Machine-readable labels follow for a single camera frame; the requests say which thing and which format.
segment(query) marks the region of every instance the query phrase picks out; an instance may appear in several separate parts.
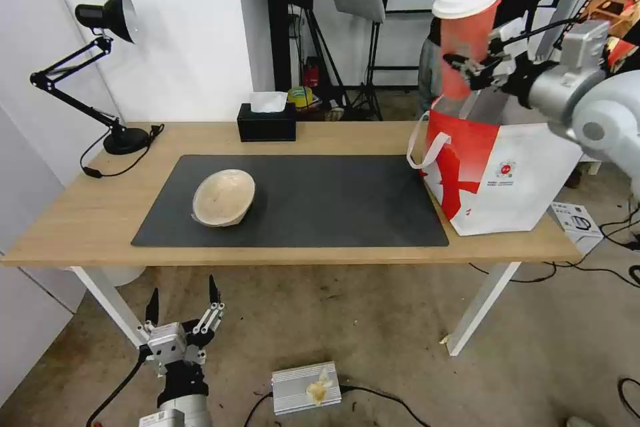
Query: black desk lamp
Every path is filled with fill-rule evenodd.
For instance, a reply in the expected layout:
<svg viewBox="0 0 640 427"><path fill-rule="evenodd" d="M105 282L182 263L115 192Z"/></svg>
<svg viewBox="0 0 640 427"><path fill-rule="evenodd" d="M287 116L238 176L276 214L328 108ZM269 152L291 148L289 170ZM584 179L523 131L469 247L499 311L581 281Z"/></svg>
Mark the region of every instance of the black desk lamp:
<svg viewBox="0 0 640 427"><path fill-rule="evenodd" d="M105 34L105 29L111 30L122 40L135 43L138 28L133 3L131 0L107 0L102 7L100 5L78 5L75 8L75 17L80 24L90 28L97 38L52 66L32 73L31 83L98 122L104 123L110 130L110 134L104 141L105 151L108 153L124 155L150 146L151 139L146 131L139 128L127 128L120 124L118 117L89 107L56 88L56 83L110 54L113 39ZM79 65L64 66L70 60L94 47L101 51L89 60Z"/></svg>

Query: lamp shade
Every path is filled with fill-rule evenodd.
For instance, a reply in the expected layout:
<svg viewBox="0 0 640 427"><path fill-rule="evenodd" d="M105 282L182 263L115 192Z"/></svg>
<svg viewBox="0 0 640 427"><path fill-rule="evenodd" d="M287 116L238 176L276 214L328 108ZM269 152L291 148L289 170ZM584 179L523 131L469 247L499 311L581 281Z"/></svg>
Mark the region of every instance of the lamp shade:
<svg viewBox="0 0 640 427"><path fill-rule="evenodd" d="M104 6L80 4L75 17L90 29L111 30L122 40L136 43L138 25L131 0L107 0Z"/></svg>

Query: printed logo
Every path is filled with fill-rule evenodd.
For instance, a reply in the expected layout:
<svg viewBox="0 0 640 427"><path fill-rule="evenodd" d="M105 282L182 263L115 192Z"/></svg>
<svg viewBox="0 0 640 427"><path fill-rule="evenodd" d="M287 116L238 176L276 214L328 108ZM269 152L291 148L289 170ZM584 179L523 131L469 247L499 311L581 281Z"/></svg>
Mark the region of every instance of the printed logo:
<svg viewBox="0 0 640 427"><path fill-rule="evenodd" d="M513 176L514 170L515 170L515 162L512 160L509 160L500 164L500 167L495 173L495 176L500 178L511 178Z"/></svg>

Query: black tissue box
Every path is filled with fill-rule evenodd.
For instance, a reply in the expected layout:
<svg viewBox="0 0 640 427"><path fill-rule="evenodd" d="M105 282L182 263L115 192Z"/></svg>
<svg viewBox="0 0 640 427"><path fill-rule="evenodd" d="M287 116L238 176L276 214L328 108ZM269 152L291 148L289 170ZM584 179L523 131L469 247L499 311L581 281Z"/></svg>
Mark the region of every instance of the black tissue box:
<svg viewBox="0 0 640 427"><path fill-rule="evenodd" d="M241 141L295 141L295 105L287 103L281 112L255 113L243 103L238 113Z"/></svg>

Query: black desk mat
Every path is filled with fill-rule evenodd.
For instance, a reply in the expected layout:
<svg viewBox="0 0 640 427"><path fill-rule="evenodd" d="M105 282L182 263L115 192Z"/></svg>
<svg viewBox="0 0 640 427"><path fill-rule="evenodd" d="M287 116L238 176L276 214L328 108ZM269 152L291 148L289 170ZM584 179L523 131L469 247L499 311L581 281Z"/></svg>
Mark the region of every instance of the black desk mat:
<svg viewBox="0 0 640 427"><path fill-rule="evenodd" d="M231 227L197 223L191 218L195 190L229 168L255 180L247 215ZM131 244L431 247L449 241L420 175L403 155L184 155Z"/></svg>

